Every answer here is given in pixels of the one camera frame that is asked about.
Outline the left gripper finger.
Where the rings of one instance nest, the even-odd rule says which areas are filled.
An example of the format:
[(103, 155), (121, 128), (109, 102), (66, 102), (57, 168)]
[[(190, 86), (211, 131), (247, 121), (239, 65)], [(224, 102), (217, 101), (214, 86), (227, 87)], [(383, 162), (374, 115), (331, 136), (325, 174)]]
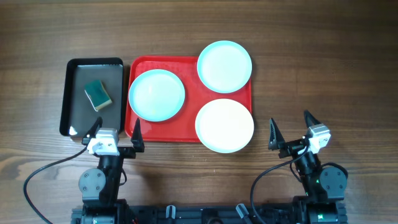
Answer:
[(92, 127), (87, 131), (87, 133), (85, 134), (85, 138), (93, 138), (95, 137), (97, 131), (99, 130), (99, 128), (102, 127), (103, 124), (103, 119), (102, 117), (97, 117), (96, 121), (94, 122), (94, 124), (92, 125)]
[(142, 137), (141, 133), (141, 122), (140, 119), (137, 118), (135, 125), (134, 125), (134, 130), (132, 132), (131, 136), (131, 143), (134, 148), (135, 152), (144, 152), (145, 145), (144, 145), (144, 140)]

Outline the white plate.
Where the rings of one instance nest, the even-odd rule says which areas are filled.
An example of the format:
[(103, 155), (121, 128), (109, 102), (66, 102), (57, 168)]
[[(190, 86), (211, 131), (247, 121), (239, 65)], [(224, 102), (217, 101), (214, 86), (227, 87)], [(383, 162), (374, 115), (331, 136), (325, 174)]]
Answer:
[(205, 104), (195, 119), (195, 131), (208, 149), (229, 154), (244, 148), (254, 134), (254, 120), (241, 103), (222, 98)]

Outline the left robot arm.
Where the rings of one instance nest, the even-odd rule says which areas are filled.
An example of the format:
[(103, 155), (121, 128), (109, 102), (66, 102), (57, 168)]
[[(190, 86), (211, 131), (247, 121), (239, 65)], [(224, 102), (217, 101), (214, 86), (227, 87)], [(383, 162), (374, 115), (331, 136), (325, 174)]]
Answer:
[(99, 158), (96, 168), (86, 170), (79, 179), (83, 208), (72, 213), (73, 224), (137, 223), (134, 212), (125, 199), (118, 199), (119, 187), (125, 159), (135, 159), (138, 152), (144, 152), (144, 140), (140, 120), (137, 119), (131, 137), (132, 146), (118, 146), (118, 131), (102, 127), (103, 119), (97, 118), (94, 125), (82, 139), (88, 152)]

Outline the light blue plate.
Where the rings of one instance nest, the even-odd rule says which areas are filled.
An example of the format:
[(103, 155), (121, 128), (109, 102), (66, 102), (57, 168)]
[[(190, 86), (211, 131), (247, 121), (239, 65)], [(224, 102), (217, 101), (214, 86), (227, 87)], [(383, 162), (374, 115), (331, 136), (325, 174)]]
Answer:
[(241, 45), (230, 40), (219, 40), (201, 51), (197, 73), (208, 89), (223, 94), (233, 93), (249, 81), (252, 60)]
[(140, 74), (129, 88), (129, 106), (138, 117), (161, 122), (175, 116), (185, 101), (185, 87), (174, 73), (153, 69)]

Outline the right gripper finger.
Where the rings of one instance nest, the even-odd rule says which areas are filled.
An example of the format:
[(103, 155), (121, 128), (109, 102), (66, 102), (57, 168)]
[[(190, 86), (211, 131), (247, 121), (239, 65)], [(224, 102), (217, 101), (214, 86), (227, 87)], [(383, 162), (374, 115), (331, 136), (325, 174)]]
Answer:
[(312, 114), (311, 112), (309, 112), (309, 110), (305, 110), (303, 112), (304, 115), (304, 120), (305, 120), (305, 124), (306, 126), (309, 128), (311, 126), (315, 126), (318, 124), (321, 124), (321, 122), (319, 120), (317, 120)]
[(268, 149), (279, 150), (284, 147), (285, 140), (273, 118), (269, 120), (270, 136)]

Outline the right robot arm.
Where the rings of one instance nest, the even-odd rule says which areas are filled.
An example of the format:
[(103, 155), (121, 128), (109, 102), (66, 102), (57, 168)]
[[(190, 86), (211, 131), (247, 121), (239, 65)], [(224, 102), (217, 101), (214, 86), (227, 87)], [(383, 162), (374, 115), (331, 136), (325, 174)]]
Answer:
[(276, 223), (348, 223), (342, 203), (348, 171), (334, 162), (320, 162), (318, 153), (331, 139), (330, 130), (307, 110), (304, 120), (306, 134), (289, 142), (283, 138), (274, 119), (269, 121), (269, 149), (278, 150), (281, 159), (294, 160), (295, 176), (303, 185), (305, 195), (295, 196), (292, 203), (273, 205), (268, 211)]

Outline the green yellow sponge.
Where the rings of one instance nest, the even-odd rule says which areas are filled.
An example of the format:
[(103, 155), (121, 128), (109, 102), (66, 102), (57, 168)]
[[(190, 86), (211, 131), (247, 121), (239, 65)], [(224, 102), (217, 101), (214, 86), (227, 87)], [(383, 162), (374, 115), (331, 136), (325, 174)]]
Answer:
[(84, 90), (95, 111), (99, 111), (113, 103), (100, 80), (94, 80), (87, 83)]

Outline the light blue plate top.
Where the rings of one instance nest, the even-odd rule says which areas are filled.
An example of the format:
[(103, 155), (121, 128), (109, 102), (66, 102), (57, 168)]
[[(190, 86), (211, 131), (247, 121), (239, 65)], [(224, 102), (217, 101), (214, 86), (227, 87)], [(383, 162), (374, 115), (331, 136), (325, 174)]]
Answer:
[(241, 45), (230, 40), (219, 40), (201, 51), (197, 73), (208, 89), (223, 94), (233, 93), (249, 81), (252, 60)]

